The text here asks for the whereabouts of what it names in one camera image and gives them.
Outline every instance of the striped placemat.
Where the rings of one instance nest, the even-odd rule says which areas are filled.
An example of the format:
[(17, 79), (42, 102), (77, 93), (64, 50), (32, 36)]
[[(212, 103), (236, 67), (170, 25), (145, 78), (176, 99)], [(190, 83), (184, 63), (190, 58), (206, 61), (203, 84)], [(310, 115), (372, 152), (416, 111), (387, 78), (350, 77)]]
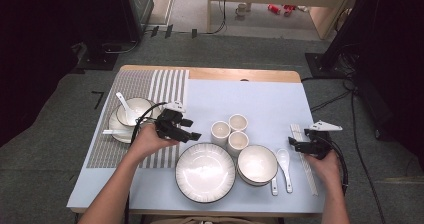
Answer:
[[(121, 70), (112, 85), (100, 129), (87, 163), (87, 168), (115, 168), (127, 152), (129, 144), (117, 141), (112, 135), (102, 134), (108, 129), (112, 112), (121, 103), (115, 96), (121, 92), (125, 99), (141, 97), (159, 102), (175, 100), (185, 103), (188, 70)], [(167, 147), (146, 158), (141, 168), (172, 168), (180, 156), (179, 145)]]

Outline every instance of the saucer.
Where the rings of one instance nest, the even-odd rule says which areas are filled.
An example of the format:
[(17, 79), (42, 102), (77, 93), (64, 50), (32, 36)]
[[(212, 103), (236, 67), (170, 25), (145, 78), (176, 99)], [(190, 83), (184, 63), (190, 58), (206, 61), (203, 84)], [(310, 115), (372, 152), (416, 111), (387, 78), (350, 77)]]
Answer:
[[(150, 106), (153, 106), (155, 103), (152, 101), (149, 101)], [(118, 120), (118, 116), (117, 116), (117, 112), (119, 110), (119, 108), (122, 107), (118, 106), (117, 108), (115, 108), (112, 111), (112, 114), (109, 117), (109, 130), (123, 130), (123, 131), (128, 131), (128, 134), (113, 134), (112, 137), (115, 138), (116, 140), (123, 142), (123, 143), (131, 143), (131, 138), (132, 138), (132, 133), (134, 130), (133, 126), (127, 126), (127, 125), (123, 125), (119, 120)], [(153, 109), (153, 113), (151, 115), (151, 118), (157, 118), (160, 114), (162, 113), (162, 110), (160, 107), (155, 107)]]

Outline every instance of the small white cup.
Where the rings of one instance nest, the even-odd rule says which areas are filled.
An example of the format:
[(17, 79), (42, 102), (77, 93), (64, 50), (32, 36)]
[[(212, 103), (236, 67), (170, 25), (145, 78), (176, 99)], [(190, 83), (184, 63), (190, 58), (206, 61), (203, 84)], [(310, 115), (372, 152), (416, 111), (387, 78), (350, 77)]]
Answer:
[(231, 131), (244, 131), (247, 128), (247, 119), (241, 114), (234, 114), (228, 120)]
[(211, 142), (218, 146), (225, 147), (230, 133), (231, 128), (226, 122), (217, 121), (211, 127)]
[(233, 156), (238, 157), (240, 152), (249, 145), (249, 137), (246, 133), (235, 131), (228, 137), (227, 152)]
[(244, 17), (246, 15), (246, 7), (247, 7), (246, 3), (238, 4), (238, 7), (236, 9), (237, 16)]

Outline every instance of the tableware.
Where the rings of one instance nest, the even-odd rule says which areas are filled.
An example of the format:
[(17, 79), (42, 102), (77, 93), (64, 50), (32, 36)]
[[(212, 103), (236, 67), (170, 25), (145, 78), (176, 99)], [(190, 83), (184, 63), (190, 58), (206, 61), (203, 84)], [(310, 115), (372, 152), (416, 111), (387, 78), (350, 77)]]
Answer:
[(246, 8), (247, 8), (246, 3), (238, 4), (237, 9), (236, 9), (237, 16), (244, 17), (246, 15)]
[(235, 181), (231, 156), (212, 143), (195, 144), (180, 156), (175, 169), (177, 185), (189, 199), (208, 203), (223, 198)]
[(226, 122), (217, 121), (211, 127), (211, 142), (218, 146), (225, 147), (230, 133), (231, 128)]
[(273, 196), (278, 196), (277, 176), (271, 180), (271, 193)]
[(247, 128), (247, 118), (241, 114), (234, 114), (228, 120), (231, 131), (244, 131)]
[(290, 155), (289, 152), (285, 149), (280, 149), (277, 152), (277, 161), (280, 165), (281, 169), (284, 172), (284, 177), (286, 178), (286, 186), (287, 186), (287, 192), (292, 193), (293, 187), (290, 181), (290, 173), (289, 173), (289, 166), (290, 166)]
[[(134, 127), (133, 126), (126, 126), (123, 125), (117, 117), (117, 111), (121, 106), (116, 107), (110, 117), (109, 117), (109, 126), (108, 129), (109, 130), (113, 130), (116, 131), (117, 133), (113, 133), (113, 134), (106, 134), (106, 135), (112, 135), (113, 138), (115, 138), (116, 140), (123, 142), (123, 143), (131, 143), (131, 138), (132, 138), (132, 133), (134, 131)], [(155, 109), (153, 109), (153, 115), (152, 118), (157, 118), (161, 113), (160, 107), (156, 107)], [(146, 121), (144, 123), (141, 124), (141, 127), (145, 124), (148, 123), (150, 121)]]
[(227, 152), (233, 157), (238, 157), (241, 150), (248, 145), (249, 137), (244, 132), (236, 131), (228, 137)]
[(268, 148), (251, 145), (244, 148), (237, 159), (237, 168), (244, 181), (253, 186), (268, 184), (277, 174), (278, 164)]
[(132, 137), (132, 133), (134, 131), (134, 127), (125, 126), (118, 120), (118, 117), (116, 116), (116, 112), (118, 111), (118, 108), (119, 107), (116, 107), (112, 111), (112, 114), (109, 117), (108, 129), (109, 130), (126, 131), (127, 133), (123, 133), (123, 134), (112, 134), (112, 137), (115, 138), (116, 140), (120, 141), (120, 142), (123, 142), (123, 143), (131, 143), (131, 137)]
[(105, 135), (114, 135), (114, 134), (128, 134), (130, 133), (127, 130), (103, 130), (102, 134)]
[[(137, 118), (141, 117), (147, 111), (147, 109), (152, 107), (151, 101), (144, 99), (144, 98), (139, 98), (139, 97), (128, 99), (127, 104), (131, 108), (131, 110), (133, 110), (135, 112), (135, 115), (136, 115), (135, 120), (137, 120)], [(121, 105), (119, 107), (118, 112), (116, 114), (118, 116), (118, 120), (122, 124), (124, 124), (126, 126), (135, 126), (135, 124), (133, 125), (132, 123), (129, 123), (127, 121), (126, 110), (125, 110), (125, 107), (123, 105)], [(147, 113), (145, 117), (152, 117), (152, 112), (150, 111), (149, 113)]]
[(122, 96), (120, 92), (117, 92), (116, 96), (118, 97), (119, 101), (122, 103), (123, 108), (125, 109), (125, 118), (119, 118), (118, 116), (118, 120), (124, 125), (135, 126), (137, 118), (143, 115), (143, 113), (141, 113), (139, 116), (133, 109), (131, 109), (128, 103), (125, 101), (124, 96)]

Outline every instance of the black cable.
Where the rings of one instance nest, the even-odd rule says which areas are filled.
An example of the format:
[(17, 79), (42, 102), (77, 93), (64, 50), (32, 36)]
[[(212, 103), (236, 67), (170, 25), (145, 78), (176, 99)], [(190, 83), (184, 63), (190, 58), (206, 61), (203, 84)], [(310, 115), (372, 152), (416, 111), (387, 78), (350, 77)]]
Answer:
[(347, 165), (344, 160), (342, 150), (334, 141), (329, 142), (325, 138), (322, 138), (318, 135), (316, 136), (314, 135), (313, 138), (318, 138), (321, 141), (324, 141), (325, 143), (327, 143), (336, 152), (337, 156), (339, 157), (340, 165), (342, 167), (342, 191), (343, 191), (343, 195), (346, 195), (346, 190), (347, 190), (347, 187), (349, 186), (349, 174), (347, 171)]
[(374, 184), (373, 184), (373, 182), (371, 180), (371, 177), (370, 177), (370, 175), (368, 173), (368, 169), (367, 169), (367, 167), (365, 165), (365, 162), (364, 162), (364, 160), (362, 158), (361, 151), (359, 150), (358, 138), (356, 136), (356, 119), (355, 119), (355, 108), (354, 108), (354, 102), (353, 102), (353, 99), (354, 98), (353, 97), (354, 97), (354, 92), (352, 92), (351, 106), (352, 106), (352, 121), (353, 121), (353, 138), (355, 140), (356, 151), (358, 152), (358, 156), (359, 156), (359, 160), (361, 161), (362, 168), (364, 169), (365, 174), (366, 174), (367, 179), (368, 179), (368, 182), (369, 182), (369, 184), (371, 186), (371, 190), (372, 190), (372, 193), (374, 195), (375, 202), (377, 204), (378, 212), (380, 214), (381, 222), (383, 224), (385, 224), (386, 223), (386, 220), (384, 219), (383, 210), (381, 208), (380, 201), (379, 201), (378, 196), (377, 196), (377, 192), (375, 191)]
[(409, 165), (411, 165), (411, 162), (414, 158), (412, 157), (411, 159), (409, 159), (408, 165), (406, 165), (406, 169), (405, 169), (405, 176), (408, 176), (408, 169), (409, 169)]
[(79, 221), (79, 213), (75, 213), (74, 223), (77, 224)]
[(223, 13), (224, 17), (222, 19), (221, 26), (219, 26), (219, 28), (216, 31), (207, 32), (206, 34), (216, 34), (216, 33), (220, 32), (222, 30), (222, 28), (224, 28), (224, 26), (226, 26), (226, 24), (225, 24), (225, 22), (227, 20), (227, 17), (226, 17), (226, 14), (225, 14), (225, 3), (226, 3), (226, 1), (227, 0), (224, 0), (224, 13)]
[[(160, 102), (160, 103), (156, 103), (153, 106), (151, 106), (149, 109), (147, 109), (147, 111), (145, 111), (143, 113), (143, 115), (141, 115), (138, 119), (137, 122), (134, 126), (134, 130), (133, 130), (133, 134), (131, 136), (131, 142), (130, 142), (130, 146), (133, 144), (135, 138), (137, 137), (137, 133), (140, 129), (140, 125), (144, 120), (144, 117), (147, 115), (147, 113), (153, 111), (153, 109), (155, 109), (158, 106), (162, 106), (167, 104), (167, 102)], [(124, 218), (125, 218), (125, 224), (129, 223), (129, 213), (130, 213), (130, 193), (128, 192), (128, 197), (127, 197), (127, 202), (125, 203), (125, 212), (124, 212)]]
[(319, 78), (315, 78), (315, 77), (305, 77), (303, 79), (300, 80), (300, 82), (304, 82), (304, 81), (310, 81), (310, 80), (318, 80)]
[(138, 41), (136, 41), (135, 44), (132, 47), (130, 47), (128, 50), (116, 51), (116, 52), (114, 52), (114, 51), (105, 51), (105, 50), (103, 50), (103, 51), (105, 53), (110, 53), (110, 54), (123, 54), (123, 53), (128, 53), (128, 52), (132, 51), (137, 45), (138, 45)]
[(333, 103), (333, 102), (335, 102), (335, 101), (337, 101), (337, 100), (340, 100), (340, 99), (345, 98), (345, 97), (346, 97), (346, 96), (347, 96), (350, 92), (351, 92), (351, 91), (346, 91), (346, 92), (344, 92), (344, 93), (342, 93), (342, 94), (340, 94), (340, 95), (338, 95), (338, 96), (334, 97), (334, 98), (333, 98), (333, 99), (331, 99), (331, 100), (328, 100), (328, 101), (323, 102), (323, 103), (321, 103), (321, 104), (319, 104), (319, 105), (317, 105), (317, 106), (312, 107), (310, 110), (311, 110), (311, 112), (318, 111), (319, 109), (324, 108), (324, 107), (325, 107), (325, 106), (327, 106), (328, 104), (331, 104), (331, 103)]
[[(378, 12), (378, 8), (379, 8), (379, 5), (380, 5), (380, 0), (377, 0), (377, 3), (376, 3), (376, 5), (375, 5), (375, 10), (374, 10), (374, 18), (373, 18), (373, 21), (372, 21), (372, 26), (371, 26), (371, 31), (370, 31), (370, 33), (373, 33), (374, 32), (374, 29), (375, 29), (375, 24), (376, 24), (376, 22), (377, 22), (377, 12)], [(360, 45), (360, 44), (362, 44), (362, 42), (361, 43), (351, 43), (351, 44), (346, 44), (346, 45), (343, 45), (343, 46), (341, 46), (335, 53), (336, 53), (336, 55), (338, 55), (339, 53), (341, 53), (342, 51), (343, 51), (343, 49), (345, 49), (346, 47), (351, 47), (351, 46), (357, 46), (357, 45)]]

